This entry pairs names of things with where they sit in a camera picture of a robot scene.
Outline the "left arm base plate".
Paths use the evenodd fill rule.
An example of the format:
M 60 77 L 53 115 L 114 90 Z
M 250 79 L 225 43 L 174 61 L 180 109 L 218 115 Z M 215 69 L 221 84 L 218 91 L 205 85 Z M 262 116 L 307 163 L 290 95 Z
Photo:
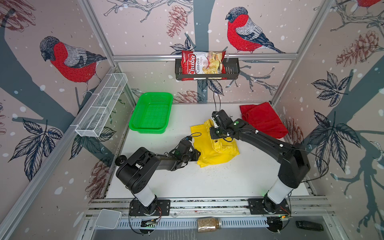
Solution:
M 170 200 L 155 199 L 149 206 L 145 207 L 139 200 L 134 199 L 130 203 L 129 216 L 132 216 L 132 217 L 169 216 L 170 208 L 171 208 Z

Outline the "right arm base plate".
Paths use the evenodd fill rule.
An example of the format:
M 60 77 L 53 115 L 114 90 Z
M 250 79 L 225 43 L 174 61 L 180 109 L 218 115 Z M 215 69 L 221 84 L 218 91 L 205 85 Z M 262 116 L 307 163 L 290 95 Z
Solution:
M 248 199 L 248 209 L 250 210 L 251 215 L 290 215 L 291 209 L 290 205 L 286 199 L 280 204 L 275 204 L 271 200 L 264 198 L 254 198 Z

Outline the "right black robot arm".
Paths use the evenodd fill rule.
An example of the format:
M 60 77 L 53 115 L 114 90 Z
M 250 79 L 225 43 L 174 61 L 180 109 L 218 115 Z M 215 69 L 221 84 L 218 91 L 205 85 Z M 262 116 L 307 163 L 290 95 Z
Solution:
M 242 119 L 233 121 L 224 110 L 212 112 L 212 119 L 214 126 L 210 127 L 211 139 L 231 138 L 246 142 L 262 150 L 280 164 L 278 178 L 262 201 L 265 212 L 276 213 L 281 203 L 289 193 L 299 187 L 311 169 L 303 145 L 282 142 Z

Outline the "glass jar of grains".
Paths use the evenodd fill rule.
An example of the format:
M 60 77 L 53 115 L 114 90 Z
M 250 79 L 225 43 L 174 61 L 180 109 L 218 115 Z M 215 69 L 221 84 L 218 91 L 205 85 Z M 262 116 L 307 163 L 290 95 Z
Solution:
M 199 218 L 197 219 L 198 233 L 214 232 L 222 229 L 223 224 L 219 218 Z

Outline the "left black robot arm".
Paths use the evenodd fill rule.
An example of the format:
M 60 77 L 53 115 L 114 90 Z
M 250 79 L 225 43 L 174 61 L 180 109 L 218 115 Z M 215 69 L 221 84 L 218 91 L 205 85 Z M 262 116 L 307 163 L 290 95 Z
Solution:
M 190 162 L 198 161 L 201 152 L 193 146 L 193 136 L 181 139 L 178 145 L 164 154 L 156 154 L 144 147 L 139 148 L 130 157 L 120 155 L 115 159 L 118 167 L 116 177 L 133 196 L 130 203 L 130 216 L 168 216 L 170 201 L 159 200 L 148 183 L 155 171 L 176 171 Z

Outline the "black wall shelf basket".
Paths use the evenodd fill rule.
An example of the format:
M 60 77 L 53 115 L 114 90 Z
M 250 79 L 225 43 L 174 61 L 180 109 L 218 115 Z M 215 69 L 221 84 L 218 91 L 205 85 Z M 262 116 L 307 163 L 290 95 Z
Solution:
M 196 80 L 237 80 L 240 75 L 240 65 L 238 58 L 229 58 L 224 60 L 223 69 L 225 73 L 219 74 L 202 74 L 202 75 L 184 75 L 182 73 L 182 60 L 176 59 L 175 62 L 175 75 L 178 81 L 183 81 L 184 79 Z

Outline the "yellow shorts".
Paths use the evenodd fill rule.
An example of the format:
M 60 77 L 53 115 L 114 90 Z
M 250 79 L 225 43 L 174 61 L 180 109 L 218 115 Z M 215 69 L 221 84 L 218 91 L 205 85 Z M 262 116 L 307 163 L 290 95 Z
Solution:
M 194 140 L 194 148 L 198 150 L 197 164 L 201 167 L 224 164 L 240 154 L 235 140 L 231 138 L 212 140 L 210 128 L 214 126 L 213 120 L 207 120 L 201 125 L 191 126 L 191 133 L 198 133 Z

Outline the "black remote device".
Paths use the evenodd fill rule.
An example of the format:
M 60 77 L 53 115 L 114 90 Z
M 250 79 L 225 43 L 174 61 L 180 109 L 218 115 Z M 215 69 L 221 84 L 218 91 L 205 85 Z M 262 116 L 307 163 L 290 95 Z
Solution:
M 296 221 L 296 227 L 303 230 L 322 232 L 324 227 L 322 224 L 310 221 Z

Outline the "white square pad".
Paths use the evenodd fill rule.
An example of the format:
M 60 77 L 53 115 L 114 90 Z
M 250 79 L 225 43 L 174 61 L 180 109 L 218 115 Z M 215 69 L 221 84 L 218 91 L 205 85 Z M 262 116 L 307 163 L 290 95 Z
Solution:
M 123 213 L 114 210 L 102 209 L 98 215 L 95 226 L 104 229 L 117 228 Z

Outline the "black-capped white bottle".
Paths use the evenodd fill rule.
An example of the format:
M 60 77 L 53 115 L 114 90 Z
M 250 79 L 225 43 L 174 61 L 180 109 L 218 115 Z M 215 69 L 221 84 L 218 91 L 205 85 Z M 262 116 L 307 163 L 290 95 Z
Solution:
M 125 155 L 120 155 L 115 159 L 116 166 L 121 166 L 124 164 L 124 162 L 127 160 L 127 157 Z

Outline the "green plastic basket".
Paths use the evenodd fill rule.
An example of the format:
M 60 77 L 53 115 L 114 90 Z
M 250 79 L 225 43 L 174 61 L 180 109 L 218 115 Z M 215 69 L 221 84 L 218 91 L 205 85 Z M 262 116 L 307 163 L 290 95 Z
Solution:
M 173 95 L 145 93 L 139 97 L 129 122 L 129 128 L 140 134 L 163 134 L 169 123 Z

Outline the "red Chuba chips bag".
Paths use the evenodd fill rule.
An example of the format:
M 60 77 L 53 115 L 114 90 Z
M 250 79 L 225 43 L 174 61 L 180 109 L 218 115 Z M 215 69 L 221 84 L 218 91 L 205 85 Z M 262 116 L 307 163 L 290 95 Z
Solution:
M 226 51 L 223 52 L 194 52 L 182 51 L 183 75 L 225 74 L 223 65 Z

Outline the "red shorts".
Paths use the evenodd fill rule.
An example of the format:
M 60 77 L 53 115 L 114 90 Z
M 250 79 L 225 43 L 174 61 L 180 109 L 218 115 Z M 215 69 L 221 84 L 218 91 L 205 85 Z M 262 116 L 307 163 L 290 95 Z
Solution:
M 242 119 L 257 130 L 276 139 L 282 139 L 288 130 L 270 103 L 260 105 L 241 105 Z

